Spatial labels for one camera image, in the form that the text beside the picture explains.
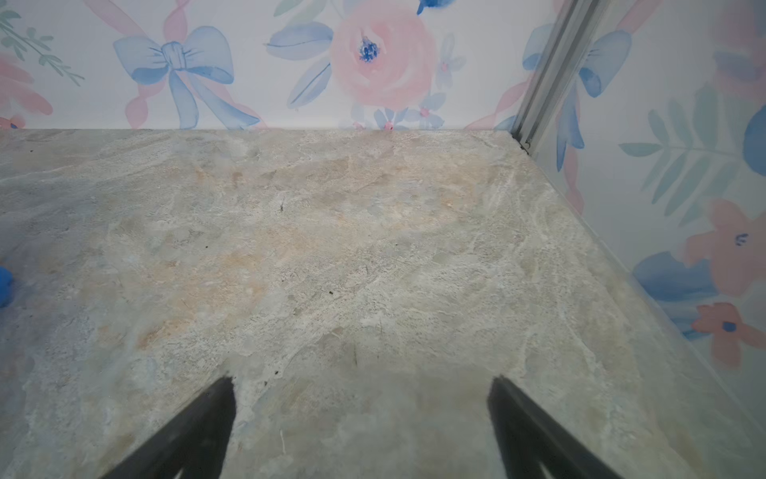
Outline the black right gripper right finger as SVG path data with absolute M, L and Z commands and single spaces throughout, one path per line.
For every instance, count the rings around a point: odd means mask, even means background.
M 620 479 L 507 377 L 493 378 L 487 405 L 509 478 Z

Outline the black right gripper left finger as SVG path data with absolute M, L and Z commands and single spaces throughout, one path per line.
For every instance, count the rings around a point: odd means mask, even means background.
M 235 415 L 235 385 L 223 376 L 105 476 L 219 478 Z

